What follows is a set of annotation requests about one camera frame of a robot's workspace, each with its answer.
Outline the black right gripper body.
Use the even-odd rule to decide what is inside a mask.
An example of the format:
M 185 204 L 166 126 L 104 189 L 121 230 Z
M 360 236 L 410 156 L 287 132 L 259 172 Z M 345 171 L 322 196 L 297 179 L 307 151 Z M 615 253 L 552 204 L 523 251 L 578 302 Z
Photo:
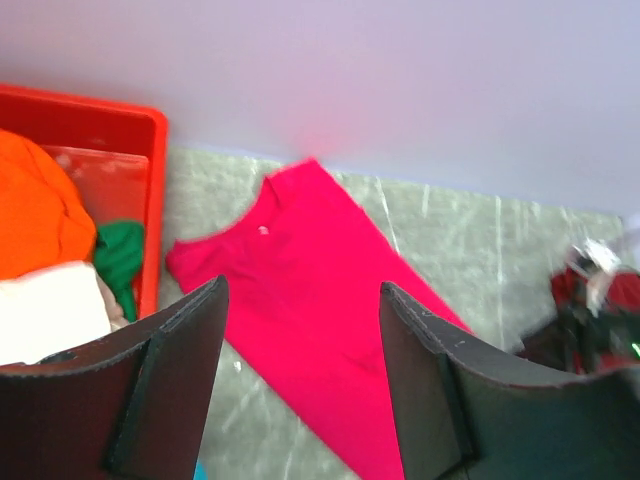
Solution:
M 639 363 L 639 273 L 609 276 L 586 259 L 550 279 L 555 317 L 522 338 L 519 356 L 576 374 Z

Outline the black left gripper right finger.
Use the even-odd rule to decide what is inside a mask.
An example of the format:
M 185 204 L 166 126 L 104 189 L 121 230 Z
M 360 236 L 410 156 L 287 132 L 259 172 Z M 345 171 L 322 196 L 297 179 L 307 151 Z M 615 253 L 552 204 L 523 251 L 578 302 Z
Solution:
M 382 285 L 380 330 L 408 479 L 635 479 L 639 369 L 509 354 Z

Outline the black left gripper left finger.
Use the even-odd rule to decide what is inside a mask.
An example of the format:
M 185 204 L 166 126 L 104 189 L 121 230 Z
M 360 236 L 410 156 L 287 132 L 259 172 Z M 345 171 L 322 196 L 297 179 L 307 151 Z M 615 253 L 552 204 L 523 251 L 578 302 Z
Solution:
M 5 479 L 190 479 L 227 323 L 229 285 L 34 365 L 1 370 Z

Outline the bright pink t-shirt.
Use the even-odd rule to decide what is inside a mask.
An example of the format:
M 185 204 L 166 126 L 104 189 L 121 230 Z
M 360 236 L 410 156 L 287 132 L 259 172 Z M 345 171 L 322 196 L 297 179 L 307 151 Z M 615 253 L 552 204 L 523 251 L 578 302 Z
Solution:
M 315 160 L 267 175 L 228 229 L 176 242 L 184 292 L 224 276 L 227 341 L 363 479 L 403 475 L 379 328 L 390 281 L 451 323 L 454 311 Z

